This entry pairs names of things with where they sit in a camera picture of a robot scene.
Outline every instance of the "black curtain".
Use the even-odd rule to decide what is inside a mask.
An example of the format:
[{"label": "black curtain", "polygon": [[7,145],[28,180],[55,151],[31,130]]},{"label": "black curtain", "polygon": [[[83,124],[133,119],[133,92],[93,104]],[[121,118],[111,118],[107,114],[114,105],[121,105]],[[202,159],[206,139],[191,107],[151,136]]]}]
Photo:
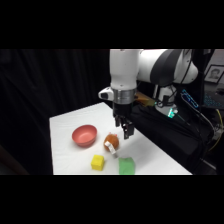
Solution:
[{"label": "black curtain", "polygon": [[53,174],[49,118],[102,102],[109,49],[1,49],[0,144],[30,174]]}]

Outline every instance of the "green light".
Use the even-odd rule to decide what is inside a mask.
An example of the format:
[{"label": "green light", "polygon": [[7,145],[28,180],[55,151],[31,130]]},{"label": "green light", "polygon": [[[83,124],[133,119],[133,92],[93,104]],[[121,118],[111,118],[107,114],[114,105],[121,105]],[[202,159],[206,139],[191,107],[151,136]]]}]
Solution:
[{"label": "green light", "polygon": [[173,108],[170,109],[170,112],[168,114],[168,117],[173,118],[175,116],[174,112],[173,112]]}]

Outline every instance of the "white table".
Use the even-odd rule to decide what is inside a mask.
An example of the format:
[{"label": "white table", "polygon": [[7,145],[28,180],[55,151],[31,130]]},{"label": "white table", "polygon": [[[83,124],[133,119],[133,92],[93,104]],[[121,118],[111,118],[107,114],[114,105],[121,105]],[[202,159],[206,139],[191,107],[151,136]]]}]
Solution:
[{"label": "white table", "polygon": [[[88,149],[77,146],[72,140],[73,131],[82,125],[94,125],[96,142]],[[134,136],[124,140],[121,127],[115,127],[112,110],[105,103],[50,118],[51,148],[55,175],[118,175],[118,159],[103,147],[106,136],[117,134],[120,158],[132,157],[136,175],[191,175],[180,164],[135,129]],[[92,170],[94,155],[102,155],[105,165],[102,172]]]}]

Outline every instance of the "small toy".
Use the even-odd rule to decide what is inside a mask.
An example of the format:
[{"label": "small toy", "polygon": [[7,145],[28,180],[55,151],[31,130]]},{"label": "small toy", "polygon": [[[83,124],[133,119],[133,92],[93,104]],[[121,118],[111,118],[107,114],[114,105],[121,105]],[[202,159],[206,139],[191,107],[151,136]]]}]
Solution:
[{"label": "small toy", "polygon": [[91,162],[91,166],[93,170],[102,171],[104,166],[104,157],[95,155]]},{"label": "small toy", "polygon": [[114,147],[115,150],[118,150],[119,139],[118,139],[118,137],[117,137],[116,134],[111,134],[111,133],[110,133],[110,134],[106,137],[106,139],[105,139],[105,141],[104,141],[104,143],[103,143],[104,148],[105,148],[108,152],[110,152],[111,150],[109,149],[109,147],[107,147],[107,146],[105,145],[106,142],[109,142],[110,144],[113,145],[113,147]]},{"label": "small toy", "polygon": [[135,162],[132,158],[119,158],[119,174],[120,175],[135,175]]}]

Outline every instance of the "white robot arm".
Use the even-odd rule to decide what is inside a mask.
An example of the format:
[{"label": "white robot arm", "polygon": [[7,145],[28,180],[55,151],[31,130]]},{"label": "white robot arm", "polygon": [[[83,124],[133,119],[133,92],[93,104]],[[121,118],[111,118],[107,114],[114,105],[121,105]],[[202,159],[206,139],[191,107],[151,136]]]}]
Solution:
[{"label": "white robot arm", "polygon": [[189,84],[198,75],[191,62],[192,49],[112,49],[110,51],[111,86],[99,93],[104,100],[113,101],[116,126],[122,125],[125,139],[134,134],[129,120],[135,100],[137,80],[153,83],[160,89],[160,104],[155,108],[169,116],[174,105],[175,87],[172,83]]}]

